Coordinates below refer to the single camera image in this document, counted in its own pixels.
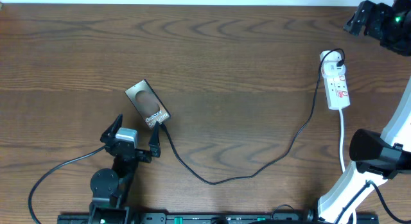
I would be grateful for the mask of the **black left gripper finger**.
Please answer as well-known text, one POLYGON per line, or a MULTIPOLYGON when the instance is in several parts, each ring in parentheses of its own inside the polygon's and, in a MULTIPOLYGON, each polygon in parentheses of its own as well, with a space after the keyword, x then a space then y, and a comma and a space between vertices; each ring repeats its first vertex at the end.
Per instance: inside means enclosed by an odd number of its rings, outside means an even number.
POLYGON ((101 140, 112 140, 122 127, 123 115, 119 114, 114 122, 102 133, 101 140))
POLYGON ((150 137, 149 140, 149 147, 150 147, 150 153, 151 156, 159 158, 161 156, 161 145, 160 145, 160 140, 159 140, 159 129, 160 129, 160 124, 157 121, 154 125, 153 128, 153 133, 152 136, 150 137))

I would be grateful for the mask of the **Galaxy S25 Ultra smartphone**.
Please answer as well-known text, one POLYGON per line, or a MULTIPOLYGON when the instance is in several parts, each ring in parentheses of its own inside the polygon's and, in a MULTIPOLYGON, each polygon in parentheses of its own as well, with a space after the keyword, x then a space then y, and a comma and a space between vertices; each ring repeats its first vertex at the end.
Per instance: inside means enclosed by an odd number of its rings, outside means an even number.
POLYGON ((125 94, 149 129, 153 129, 156 123, 161 125, 171 118, 168 109, 146 79, 131 86, 125 94))

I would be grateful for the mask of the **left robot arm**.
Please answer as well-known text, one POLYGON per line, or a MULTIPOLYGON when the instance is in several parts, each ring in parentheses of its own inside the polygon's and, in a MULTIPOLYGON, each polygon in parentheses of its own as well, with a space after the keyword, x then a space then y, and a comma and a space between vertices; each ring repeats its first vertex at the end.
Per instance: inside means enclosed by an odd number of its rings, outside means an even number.
POLYGON ((125 203, 139 163, 150 163, 161 155, 160 124, 156 122, 154 125, 150 149, 141 150, 137 147, 137 131, 123 128, 122 121, 123 115, 120 114, 100 137, 103 149, 114 160, 111 168, 101 169, 91 178, 92 202, 88 223, 141 222, 141 215, 125 203))

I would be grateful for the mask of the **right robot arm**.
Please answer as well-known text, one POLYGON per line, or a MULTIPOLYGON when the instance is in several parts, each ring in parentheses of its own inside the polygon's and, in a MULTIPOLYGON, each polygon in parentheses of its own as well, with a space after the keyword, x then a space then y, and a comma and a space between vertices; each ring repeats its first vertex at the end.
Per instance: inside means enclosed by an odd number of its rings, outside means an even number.
MULTIPOLYGON (((410 0, 384 3, 362 1, 344 25, 352 35, 363 33, 380 46, 401 56, 410 56, 410 0)), ((382 133, 357 130, 349 145, 350 162, 342 164, 342 175, 318 199, 306 221, 317 223, 360 223, 356 208, 379 185, 397 174, 410 173, 410 87, 382 133)))

